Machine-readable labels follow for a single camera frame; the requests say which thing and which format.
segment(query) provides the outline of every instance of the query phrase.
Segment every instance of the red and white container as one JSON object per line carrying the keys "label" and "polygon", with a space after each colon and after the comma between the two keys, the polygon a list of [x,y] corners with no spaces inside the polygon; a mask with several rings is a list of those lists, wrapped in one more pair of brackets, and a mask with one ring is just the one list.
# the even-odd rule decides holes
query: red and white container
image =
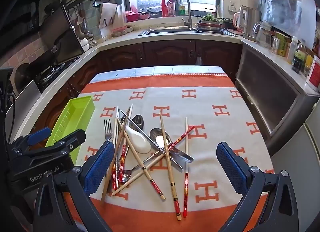
{"label": "red and white container", "polygon": [[320,84],[320,59],[317,56],[313,58],[306,82],[314,91],[318,90]]}

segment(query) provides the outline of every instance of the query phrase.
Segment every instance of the plastic sheet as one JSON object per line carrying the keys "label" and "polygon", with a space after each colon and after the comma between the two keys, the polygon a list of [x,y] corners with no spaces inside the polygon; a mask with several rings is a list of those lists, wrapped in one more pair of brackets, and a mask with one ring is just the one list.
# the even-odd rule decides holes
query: plastic sheet
{"label": "plastic sheet", "polygon": [[260,0],[258,9],[262,12],[262,20],[296,36],[312,49],[316,32],[314,0]]}

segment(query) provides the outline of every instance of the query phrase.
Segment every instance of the blue gripper pad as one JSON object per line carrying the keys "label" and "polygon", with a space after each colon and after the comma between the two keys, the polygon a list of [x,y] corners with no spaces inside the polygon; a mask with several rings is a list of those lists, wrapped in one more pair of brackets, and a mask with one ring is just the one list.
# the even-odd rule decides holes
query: blue gripper pad
{"label": "blue gripper pad", "polygon": [[35,145],[44,139],[48,138],[51,135],[51,130],[49,127],[45,127],[28,137],[27,143],[28,145]]}
{"label": "blue gripper pad", "polygon": [[216,153],[218,161],[235,191],[241,195],[247,194],[247,178],[230,153],[222,144],[218,144]]}
{"label": "blue gripper pad", "polygon": [[115,147],[112,142],[105,142],[102,145],[102,147],[103,146],[104,146],[103,151],[100,154],[99,154],[99,151],[96,153],[95,156],[97,156],[97,158],[93,162],[91,168],[89,169],[89,171],[87,172],[87,175],[84,178],[83,190],[88,197],[90,194],[95,193],[97,191],[115,154]]}

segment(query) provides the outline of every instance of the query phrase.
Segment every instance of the wooden cabinet door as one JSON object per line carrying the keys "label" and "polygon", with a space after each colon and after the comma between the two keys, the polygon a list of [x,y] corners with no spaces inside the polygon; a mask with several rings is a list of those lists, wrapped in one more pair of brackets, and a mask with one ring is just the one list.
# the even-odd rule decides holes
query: wooden cabinet door
{"label": "wooden cabinet door", "polygon": [[103,69],[99,58],[92,58],[84,64],[69,80],[70,88],[73,93],[78,96],[84,87]]}
{"label": "wooden cabinet door", "polygon": [[[31,133],[34,133],[44,127],[49,127],[52,130],[68,101],[74,97],[75,96],[71,91],[68,82],[65,83],[44,108],[35,125],[33,126]],[[47,140],[48,139],[45,139],[44,141],[34,145],[32,149],[45,147]]]}
{"label": "wooden cabinet door", "polygon": [[105,71],[144,67],[144,52],[141,43],[122,46],[99,52]]}
{"label": "wooden cabinet door", "polygon": [[241,53],[241,44],[210,40],[196,41],[196,58],[200,57],[205,66],[221,67],[233,83],[236,81]]}
{"label": "wooden cabinet door", "polygon": [[148,67],[195,64],[194,40],[146,42],[143,48]]}

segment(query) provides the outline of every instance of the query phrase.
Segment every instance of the fork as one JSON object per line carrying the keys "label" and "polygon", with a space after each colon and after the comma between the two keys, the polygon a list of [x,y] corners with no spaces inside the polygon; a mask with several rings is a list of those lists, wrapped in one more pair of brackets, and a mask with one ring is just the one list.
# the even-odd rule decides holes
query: fork
{"label": "fork", "polygon": [[109,141],[112,137],[112,127],[110,119],[104,120],[104,138]]}

